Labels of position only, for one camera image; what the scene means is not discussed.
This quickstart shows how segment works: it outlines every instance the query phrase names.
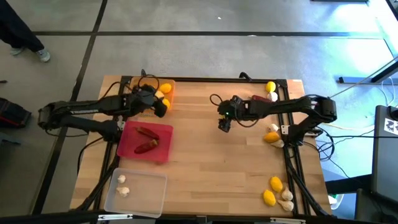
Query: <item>red plastic container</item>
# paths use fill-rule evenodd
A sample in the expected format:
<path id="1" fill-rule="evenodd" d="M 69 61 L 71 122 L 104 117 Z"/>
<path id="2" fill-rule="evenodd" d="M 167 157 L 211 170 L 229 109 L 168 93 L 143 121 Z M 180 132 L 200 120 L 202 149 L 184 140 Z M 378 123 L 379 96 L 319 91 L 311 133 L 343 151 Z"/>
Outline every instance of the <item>red plastic container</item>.
<path id="1" fill-rule="evenodd" d="M 137 146 L 152 140 L 149 136 L 138 133 L 136 127 L 144 127 L 159 135 L 159 145 L 142 154 L 136 154 Z M 129 159 L 143 159 L 165 163 L 169 161 L 169 152 L 173 136 L 173 127 L 164 124 L 127 121 L 124 125 L 122 137 L 119 142 L 118 156 Z"/>

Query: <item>red pepper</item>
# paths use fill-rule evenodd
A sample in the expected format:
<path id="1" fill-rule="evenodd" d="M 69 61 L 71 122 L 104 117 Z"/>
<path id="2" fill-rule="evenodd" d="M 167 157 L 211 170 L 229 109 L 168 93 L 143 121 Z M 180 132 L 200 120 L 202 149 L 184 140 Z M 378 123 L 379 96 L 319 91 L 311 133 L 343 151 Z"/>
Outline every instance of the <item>red pepper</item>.
<path id="1" fill-rule="evenodd" d="M 272 103 L 272 101 L 270 99 L 267 99 L 267 98 L 264 98 L 264 97 L 258 96 L 258 95 L 253 95 L 251 98 L 252 98 L 252 100 L 261 100 L 266 103 Z"/>
<path id="2" fill-rule="evenodd" d="M 151 131 L 150 129 L 143 128 L 143 127 L 136 127 L 136 130 L 138 133 L 144 134 L 146 136 L 151 137 L 152 139 L 159 140 L 159 135 L 156 134 L 155 132 Z"/>
<path id="3" fill-rule="evenodd" d="M 150 141 L 150 142 L 144 143 L 144 144 L 142 144 L 142 145 L 136 147 L 136 149 L 134 150 L 134 152 L 135 152 L 136 154 L 142 154 L 142 153 L 145 153 L 145 152 L 147 152 L 147 151 L 150 151 L 150 150 L 156 148 L 156 146 L 157 146 L 158 144 L 159 144 L 158 140 L 153 139 L 153 140 Z"/>

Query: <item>transparent bin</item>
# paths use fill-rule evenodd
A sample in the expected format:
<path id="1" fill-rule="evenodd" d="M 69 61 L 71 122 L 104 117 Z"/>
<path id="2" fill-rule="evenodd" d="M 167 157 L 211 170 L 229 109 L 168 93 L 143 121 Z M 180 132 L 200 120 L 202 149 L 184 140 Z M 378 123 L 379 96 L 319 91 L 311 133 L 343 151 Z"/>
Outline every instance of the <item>transparent bin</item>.
<path id="1" fill-rule="evenodd" d="M 123 184 L 118 182 L 120 175 L 126 176 Z M 166 183 L 165 174 L 116 168 L 113 171 L 104 209 L 107 212 L 159 218 L 163 210 Z M 122 197 L 116 190 L 118 187 L 128 187 L 129 195 Z"/>

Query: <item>concrete floor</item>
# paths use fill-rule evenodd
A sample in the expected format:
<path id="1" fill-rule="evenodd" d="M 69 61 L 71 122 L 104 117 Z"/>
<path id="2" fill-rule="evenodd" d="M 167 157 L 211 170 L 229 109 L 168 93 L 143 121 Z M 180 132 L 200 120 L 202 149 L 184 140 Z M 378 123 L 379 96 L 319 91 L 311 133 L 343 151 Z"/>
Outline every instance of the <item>concrete floor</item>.
<path id="1" fill-rule="evenodd" d="M 34 31 L 91 31 L 102 1 L 9 2 Z M 372 5 L 360 3 L 108 0 L 99 30 L 379 33 L 379 28 Z M 380 39 L 99 36 L 78 99 L 96 98 L 104 75 L 139 75 L 142 68 L 158 76 L 236 78 L 245 71 L 253 78 L 302 79 L 306 93 L 330 96 L 347 87 L 336 84 L 338 76 L 365 76 L 392 59 L 383 35 L 385 32 L 380 32 Z M 0 79 L 9 81 L 0 85 L 0 96 L 33 112 L 27 128 L 0 130 L 23 142 L 22 146 L 7 144 L 0 150 L 0 216 L 30 212 L 54 141 L 36 126 L 37 110 L 52 101 L 69 99 L 90 37 L 39 38 L 52 53 L 50 63 L 39 63 L 31 52 L 11 57 L 9 46 L 0 43 Z M 391 98 L 392 87 L 385 89 Z M 376 105 L 385 104 L 378 86 L 357 86 L 335 100 L 339 114 L 336 124 L 349 127 L 369 126 L 373 119 L 366 116 L 374 114 Z M 325 128 L 330 134 L 362 134 Z M 68 210 L 78 151 L 85 143 L 84 137 L 65 141 L 44 212 Z M 336 147 L 333 160 L 348 175 L 368 174 L 371 143 L 371 139 L 345 141 Z M 322 167 L 342 175 L 331 162 L 322 163 Z"/>

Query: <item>wooden tabletop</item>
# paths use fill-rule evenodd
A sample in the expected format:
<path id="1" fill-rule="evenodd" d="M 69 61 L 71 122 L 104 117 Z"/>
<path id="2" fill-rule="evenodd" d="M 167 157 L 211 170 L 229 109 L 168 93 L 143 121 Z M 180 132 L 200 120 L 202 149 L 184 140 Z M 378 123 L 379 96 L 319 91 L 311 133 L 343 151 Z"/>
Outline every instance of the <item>wooden tabletop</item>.
<path id="1" fill-rule="evenodd" d="M 120 76 L 105 76 L 102 96 Z M 290 98 L 304 95 L 301 80 L 288 80 Z M 117 94 L 115 85 L 108 95 Z M 168 124 L 174 127 L 170 160 L 163 165 L 121 158 L 119 167 L 167 174 L 167 190 L 163 214 L 292 216 L 279 205 L 268 207 L 262 192 L 271 189 L 269 179 L 278 176 L 284 183 L 287 174 L 282 149 L 265 143 L 266 126 L 278 124 L 277 115 L 261 119 L 254 127 L 244 128 L 232 122 L 229 133 L 220 131 L 216 106 L 209 101 L 212 93 L 223 100 L 233 95 L 247 98 L 264 96 L 263 84 L 177 82 L 171 111 L 163 118 L 135 116 L 130 120 Z M 306 115 L 294 113 L 299 123 Z M 95 120 L 111 119 L 96 114 Z M 99 137 L 90 133 L 87 142 Z M 97 184 L 105 152 L 105 142 L 86 149 L 76 181 L 71 208 L 79 206 Z M 305 182 L 315 200 L 331 213 L 318 152 L 300 148 Z M 108 188 L 103 191 L 103 207 Z M 299 188 L 296 186 L 298 210 L 303 213 Z"/>

